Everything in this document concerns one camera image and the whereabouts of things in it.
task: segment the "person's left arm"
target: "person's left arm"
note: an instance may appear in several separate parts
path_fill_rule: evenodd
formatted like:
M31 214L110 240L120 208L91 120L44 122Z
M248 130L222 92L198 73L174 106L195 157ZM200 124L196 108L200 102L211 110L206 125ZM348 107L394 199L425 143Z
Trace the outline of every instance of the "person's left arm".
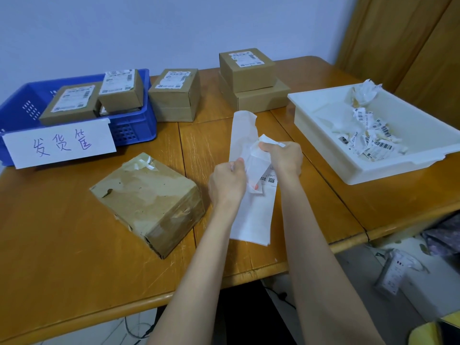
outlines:
M148 344L210 344L230 230L246 191L242 159L217 165L209 179L211 220Z

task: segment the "black pants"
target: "black pants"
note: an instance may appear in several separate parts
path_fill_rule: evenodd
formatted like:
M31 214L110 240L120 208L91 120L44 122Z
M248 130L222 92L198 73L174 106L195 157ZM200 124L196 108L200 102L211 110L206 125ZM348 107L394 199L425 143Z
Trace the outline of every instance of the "black pants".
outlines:
M224 315L227 345L296 345L261 281L221 290L218 303L218 314ZM163 311L164 307L158 308L155 321Z

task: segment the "purple handwriting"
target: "purple handwriting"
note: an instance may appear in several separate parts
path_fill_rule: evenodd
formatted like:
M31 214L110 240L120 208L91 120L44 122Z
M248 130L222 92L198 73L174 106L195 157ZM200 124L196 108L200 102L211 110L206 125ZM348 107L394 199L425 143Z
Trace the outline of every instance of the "purple handwriting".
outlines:
M83 150L86 150L91 146L91 144L85 140L85 132L82 129L80 129L80 131L75 130L75 139L77 138L79 138L78 141L80 142L81 148Z
M40 157L43 157L43 155L49 156L50 154L45 152L45 147L43 146L42 141L42 138L34 139L34 149L37 149L37 154L40 154Z
M53 138L53 140L56 142L56 146L62 151L62 150L67 150L67 151L72 151L72 149L66 149L67 142L64 140L64 136L62 134L56 134Z

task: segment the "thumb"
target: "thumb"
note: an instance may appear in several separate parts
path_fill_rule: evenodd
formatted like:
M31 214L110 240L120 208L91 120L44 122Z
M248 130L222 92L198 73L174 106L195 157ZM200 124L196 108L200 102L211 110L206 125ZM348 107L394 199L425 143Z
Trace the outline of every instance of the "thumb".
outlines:
M264 143L264 142L259 143L259 148L261 148L263 151L267 151L268 153L271 153L273 151L273 148L276 147L276 146L278 146L278 145L270 144L270 143Z
M235 161L235 165L233 167L233 171L234 172L243 172L244 173L244 160L243 158L239 157L236 161Z

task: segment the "hand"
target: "hand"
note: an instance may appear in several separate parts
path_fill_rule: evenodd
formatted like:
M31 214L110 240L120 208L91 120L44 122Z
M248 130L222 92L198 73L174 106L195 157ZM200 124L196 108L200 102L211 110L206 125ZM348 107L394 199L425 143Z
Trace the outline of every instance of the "hand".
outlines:
M276 144L260 142L259 148L270 153L271 164L279 177L284 174L298 177L304 158L302 149L297 143L283 142L283 144L286 145L284 148Z
M209 196L214 208L224 206L238 210L246 192L244 161L221 163L209 177Z

